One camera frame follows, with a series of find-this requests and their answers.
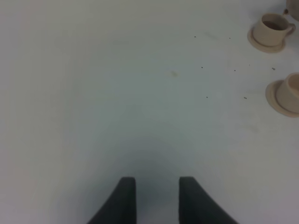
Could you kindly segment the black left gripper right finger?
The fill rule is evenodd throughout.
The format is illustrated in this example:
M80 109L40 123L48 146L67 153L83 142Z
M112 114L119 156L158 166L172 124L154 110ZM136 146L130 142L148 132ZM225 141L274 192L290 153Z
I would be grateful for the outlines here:
M180 224L236 224L193 177L179 179Z

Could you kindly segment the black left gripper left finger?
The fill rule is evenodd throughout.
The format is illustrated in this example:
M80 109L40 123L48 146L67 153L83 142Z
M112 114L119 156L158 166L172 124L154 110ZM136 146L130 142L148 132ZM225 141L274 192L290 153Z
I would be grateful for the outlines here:
M135 224L136 181L123 177L89 224Z

